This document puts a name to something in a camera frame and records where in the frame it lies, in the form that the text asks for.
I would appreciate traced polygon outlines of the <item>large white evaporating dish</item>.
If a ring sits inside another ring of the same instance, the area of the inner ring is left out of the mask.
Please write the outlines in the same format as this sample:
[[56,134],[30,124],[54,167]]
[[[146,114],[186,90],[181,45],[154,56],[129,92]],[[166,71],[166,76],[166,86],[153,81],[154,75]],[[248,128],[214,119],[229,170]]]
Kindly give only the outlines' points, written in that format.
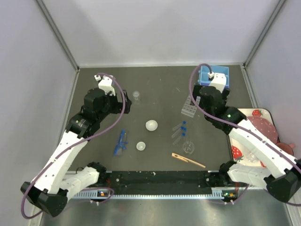
[[145,123],[145,127],[148,131],[155,131],[158,128],[158,123],[155,120],[149,120]]

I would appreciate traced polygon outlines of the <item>glass beaker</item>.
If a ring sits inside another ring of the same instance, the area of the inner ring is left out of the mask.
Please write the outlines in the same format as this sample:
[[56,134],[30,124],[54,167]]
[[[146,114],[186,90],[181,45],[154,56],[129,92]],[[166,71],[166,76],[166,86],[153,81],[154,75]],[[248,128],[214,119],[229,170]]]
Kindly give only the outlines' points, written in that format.
[[195,146],[191,141],[184,142],[182,148],[186,154],[192,154],[195,150]]

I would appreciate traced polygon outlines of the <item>small white crucible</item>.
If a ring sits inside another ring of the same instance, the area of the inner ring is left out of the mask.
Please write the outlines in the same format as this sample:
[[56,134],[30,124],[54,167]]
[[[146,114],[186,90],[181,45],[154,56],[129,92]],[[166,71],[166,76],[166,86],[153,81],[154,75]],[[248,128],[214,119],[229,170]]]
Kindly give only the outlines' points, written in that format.
[[136,144],[136,149],[138,151],[143,151],[146,148],[146,144],[143,141],[140,141]]

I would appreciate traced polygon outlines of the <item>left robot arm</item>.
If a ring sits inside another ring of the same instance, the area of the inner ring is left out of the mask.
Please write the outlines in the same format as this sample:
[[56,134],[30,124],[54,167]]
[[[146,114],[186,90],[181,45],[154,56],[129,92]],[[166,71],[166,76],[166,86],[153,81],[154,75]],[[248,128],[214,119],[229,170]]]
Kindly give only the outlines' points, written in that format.
[[110,114],[118,114],[118,120],[130,112],[132,101],[127,91],[120,91],[122,101],[119,102],[113,87],[90,89],[84,96],[80,111],[72,116],[66,125],[62,139],[40,173],[30,182],[24,182],[20,188],[23,197],[21,214],[24,219],[32,219],[37,214],[28,216],[25,213],[25,202],[39,208],[53,217],[62,213],[68,201],[91,185],[103,186],[107,176],[102,172],[100,164],[92,162],[80,173],[64,179],[80,151],[87,143],[111,130],[115,121],[105,130],[99,132],[101,122]]

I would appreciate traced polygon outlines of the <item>pink plate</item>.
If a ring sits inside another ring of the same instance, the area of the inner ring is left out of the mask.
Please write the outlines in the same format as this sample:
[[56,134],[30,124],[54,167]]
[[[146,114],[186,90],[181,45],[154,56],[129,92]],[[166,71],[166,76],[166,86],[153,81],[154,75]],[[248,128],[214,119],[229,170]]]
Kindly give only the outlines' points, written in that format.
[[277,143],[278,133],[275,126],[260,116],[248,116],[247,119],[260,131],[265,137],[271,140],[274,144]]

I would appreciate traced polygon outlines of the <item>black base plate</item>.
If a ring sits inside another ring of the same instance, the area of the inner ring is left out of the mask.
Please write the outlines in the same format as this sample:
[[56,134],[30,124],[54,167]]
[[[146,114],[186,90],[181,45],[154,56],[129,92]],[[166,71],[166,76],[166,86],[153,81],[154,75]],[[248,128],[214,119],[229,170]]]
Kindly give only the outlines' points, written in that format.
[[225,187],[217,172],[207,171],[113,171],[98,182],[115,194],[208,194],[212,187]]

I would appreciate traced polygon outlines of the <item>small glass flask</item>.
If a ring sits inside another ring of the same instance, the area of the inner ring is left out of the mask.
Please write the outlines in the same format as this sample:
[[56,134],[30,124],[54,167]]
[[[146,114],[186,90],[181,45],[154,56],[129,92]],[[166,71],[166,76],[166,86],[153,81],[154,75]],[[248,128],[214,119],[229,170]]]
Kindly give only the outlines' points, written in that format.
[[141,96],[140,96],[140,93],[139,93],[139,91],[134,91],[133,92],[133,102],[135,103],[135,104],[140,104],[140,102],[141,102]]

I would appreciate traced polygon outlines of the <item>red funnel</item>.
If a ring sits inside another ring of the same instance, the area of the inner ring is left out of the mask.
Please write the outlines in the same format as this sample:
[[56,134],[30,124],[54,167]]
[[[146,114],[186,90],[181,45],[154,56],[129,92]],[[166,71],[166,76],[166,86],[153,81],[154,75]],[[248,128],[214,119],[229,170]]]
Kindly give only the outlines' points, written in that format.
[[295,144],[293,143],[276,143],[277,147],[279,147],[281,150],[283,150],[284,152],[290,154],[290,155],[294,155],[293,149],[295,148]]

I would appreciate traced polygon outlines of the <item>blue plastic bin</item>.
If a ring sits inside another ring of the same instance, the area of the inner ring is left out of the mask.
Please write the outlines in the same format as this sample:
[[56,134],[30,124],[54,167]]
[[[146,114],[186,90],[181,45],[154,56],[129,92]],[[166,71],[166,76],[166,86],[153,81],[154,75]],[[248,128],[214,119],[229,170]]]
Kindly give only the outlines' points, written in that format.
[[[229,68],[225,66],[219,66],[219,65],[210,65],[212,72],[214,73],[223,73],[226,76],[227,82],[226,87],[229,88],[230,80],[229,80]],[[208,73],[210,72],[209,68],[207,66],[201,66],[199,70],[199,79],[198,83],[201,86],[209,86],[210,80],[208,79]]]

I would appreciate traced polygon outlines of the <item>wooden test tube clamp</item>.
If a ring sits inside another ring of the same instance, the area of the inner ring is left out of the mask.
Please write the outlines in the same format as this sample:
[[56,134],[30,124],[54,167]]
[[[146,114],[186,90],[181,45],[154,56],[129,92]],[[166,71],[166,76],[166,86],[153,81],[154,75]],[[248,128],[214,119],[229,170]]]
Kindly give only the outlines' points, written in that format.
[[186,157],[184,157],[184,156],[178,155],[178,154],[176,154],[176,153],[172,153],[171,156],[172,156],[173,158],[176,158],[176,159],[181,160],[181,161],[183,161],[183,162],[191,163],[191,164],[197,165],[197,166],[199,166],[199,167],[202,167],[202,168],[204,168],[204,169],[206,168],[205,165],[203,165],[203,164],[201,164],[201,163],[199,163],[199,162],[196,162],[196,161],[194,161],[194,160],[191,160],[191,159],[189,159],[189,158],[186,158]]

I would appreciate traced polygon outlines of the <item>clear test tube rack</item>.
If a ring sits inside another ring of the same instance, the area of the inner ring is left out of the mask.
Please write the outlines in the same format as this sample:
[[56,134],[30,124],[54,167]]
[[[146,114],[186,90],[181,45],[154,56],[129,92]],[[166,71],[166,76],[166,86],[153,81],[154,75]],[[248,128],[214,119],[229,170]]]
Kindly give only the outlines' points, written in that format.
[[187,97],[186,101],[184,102],[184,105],[181,109],[181,113],[193,118],[197,109],[198,108],[192,102],[190,95],[188,95],[188,97]]

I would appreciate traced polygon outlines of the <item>blue safety glasses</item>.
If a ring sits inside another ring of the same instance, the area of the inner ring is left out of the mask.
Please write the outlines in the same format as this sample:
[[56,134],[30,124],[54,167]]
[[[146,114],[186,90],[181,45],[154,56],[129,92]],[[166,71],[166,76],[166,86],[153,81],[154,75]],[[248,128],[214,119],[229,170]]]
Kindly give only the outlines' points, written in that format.
[[119,138],[117,140],[113,156],[122,155],[122,152],[126,150],[127,141],[127,132],[125,129],[122,129]]

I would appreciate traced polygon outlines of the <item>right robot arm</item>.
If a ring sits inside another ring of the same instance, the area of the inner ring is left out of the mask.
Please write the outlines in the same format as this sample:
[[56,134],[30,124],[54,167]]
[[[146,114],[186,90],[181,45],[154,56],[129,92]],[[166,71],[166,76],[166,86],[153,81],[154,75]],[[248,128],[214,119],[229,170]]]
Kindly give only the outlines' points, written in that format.
[[200,97],[198,108],[215,128],[237,140],[255,155],[264,167],[246,166],[228,161],[220,166],[219,179],[224,186],[235,182],[266,189],[281,202],[289,202],[301,187],[301,161],[277,147],[237,108],[227,106],[229,89],[196,85],[193,98]]

